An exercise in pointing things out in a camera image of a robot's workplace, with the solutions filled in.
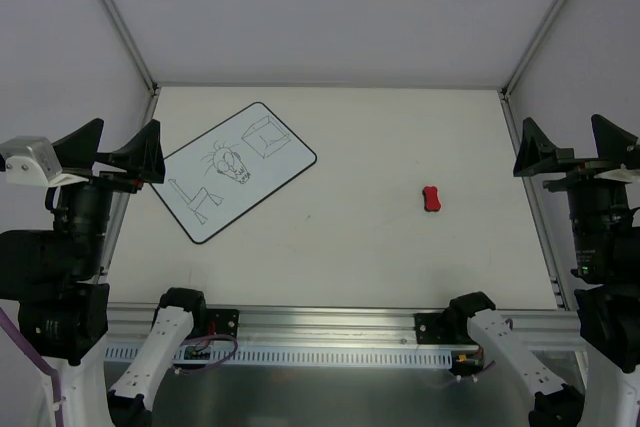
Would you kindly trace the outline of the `left aluminium frame post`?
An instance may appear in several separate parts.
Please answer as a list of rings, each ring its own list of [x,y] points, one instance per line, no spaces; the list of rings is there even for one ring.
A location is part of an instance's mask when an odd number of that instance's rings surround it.
[[[151,71],[144,60],[143,55],[119,9],[115,0],[98,0],[103,8],[112,28],[114,29],[119,41],[125,49],[129,59],[131,60],[138,76],[140,77],[147,93],[154,96],[158,84],[155,81]]]

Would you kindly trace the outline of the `aluminium mounting rail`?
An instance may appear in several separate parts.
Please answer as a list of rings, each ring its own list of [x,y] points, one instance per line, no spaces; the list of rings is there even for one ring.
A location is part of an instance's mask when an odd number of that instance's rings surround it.
[[[393,348],[416,345],[411,309],[240,307],[243,346]],[[581,350],[577,314],[562,310],[507,310],[513,332],[534,351]]]

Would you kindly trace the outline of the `white whiteboard black rim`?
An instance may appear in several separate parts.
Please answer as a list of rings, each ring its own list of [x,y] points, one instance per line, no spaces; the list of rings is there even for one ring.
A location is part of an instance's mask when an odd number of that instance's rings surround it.
[[[165,180],[152,188],[202,245],[316,162],[275,112],[254,102],[167,155]]]

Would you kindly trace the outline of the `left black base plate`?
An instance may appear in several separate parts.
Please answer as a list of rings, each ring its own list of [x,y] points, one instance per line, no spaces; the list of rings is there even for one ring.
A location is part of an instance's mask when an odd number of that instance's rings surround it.
[[[207,336],[226,335],[236,338],[239,328],[240,311],[230,308],[206,310],[205,332]]]

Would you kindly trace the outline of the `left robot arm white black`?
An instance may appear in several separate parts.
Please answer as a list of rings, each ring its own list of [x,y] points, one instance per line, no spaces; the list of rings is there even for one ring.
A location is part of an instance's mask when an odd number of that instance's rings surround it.
[[[110,287],[100,281],[115,193],[162,183],[161,127],[150,121],[123,147],[101,152],[104,123],[93,119],[50,141],[21,136],[1,146],[1,170],[14,185],[42,187],[49,230],[1,236],[1,296],[18,303],[2,329],[41,372],[57,426],[148,426],[156,393],[187,338],[208,326],[202,292],[172,288],[129,369],[104,380]]]

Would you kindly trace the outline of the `aluminium frame post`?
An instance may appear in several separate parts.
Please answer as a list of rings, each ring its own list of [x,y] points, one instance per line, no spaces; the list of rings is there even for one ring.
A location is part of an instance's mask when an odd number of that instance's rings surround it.
[[[547,36],[555,25],[569,0],[552,0],[546,9],[542,20],[535,28],[533,35],[520,55],[513,71],[501,88],[501,95],[508,98],[517,87],[527,68],[542,48]]]
[[[143,55],[119,9],[115,0],[98,0],[103,8],[112,28],[114,29],[119,41],[125,49],[129,59],[131,60],[138,76],[140,77],[147,93],[154,96],[158,84],[155,81],[151,71],[144,60]]]

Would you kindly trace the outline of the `right aluminium frame post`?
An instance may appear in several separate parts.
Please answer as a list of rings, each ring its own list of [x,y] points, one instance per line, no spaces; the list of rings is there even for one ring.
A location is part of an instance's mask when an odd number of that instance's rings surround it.
[[[535,28],[533,35],[520,55],[513,71],[501,88],[501,95],[508,98],[517,87],[527,68],[542,48],[547,36],[555,25],[569,0],[552,0],[546,9],[542,20]]]

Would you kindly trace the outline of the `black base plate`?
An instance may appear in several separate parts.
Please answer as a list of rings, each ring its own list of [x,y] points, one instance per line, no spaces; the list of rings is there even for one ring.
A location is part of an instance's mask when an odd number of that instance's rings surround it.
[[[230,308],[206,310],[205,332],[207,336],[226,335],[236,338],[239,328],[240,311]]]
[[[418,345],[448,345],[455,342],[441,312],[420,312],[413,315]]]

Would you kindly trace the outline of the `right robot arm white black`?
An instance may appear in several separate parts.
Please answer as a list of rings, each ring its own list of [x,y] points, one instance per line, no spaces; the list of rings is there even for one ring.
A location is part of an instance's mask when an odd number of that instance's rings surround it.
[[[527,118],[516,177],[549,175],[543,186],[567,195],[576,267],[580,336],[587,383],[579,391],[547,371],[482,292],[450,301],[449,336],[474,342],[532,397],[531,426],[636,426],[639,423],[639,228],[628,184],[639,178],[639,138],[602,115],[591,117],[597,154],[578,158]]]

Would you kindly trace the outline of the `red whiteboard eraser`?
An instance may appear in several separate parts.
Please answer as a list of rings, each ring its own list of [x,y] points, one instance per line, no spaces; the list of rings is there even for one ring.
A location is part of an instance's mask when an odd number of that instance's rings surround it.
[[[425,212],[439,212],[442,204],[439,199],[439,191],[436,186],[425,186],[422,190]]]

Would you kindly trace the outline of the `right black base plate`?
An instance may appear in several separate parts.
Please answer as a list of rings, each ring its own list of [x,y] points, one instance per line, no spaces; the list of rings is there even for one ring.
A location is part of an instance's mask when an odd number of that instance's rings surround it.
[[[413,315],[418,345],[448,345],[455,342],[441,312],[420,312]]]

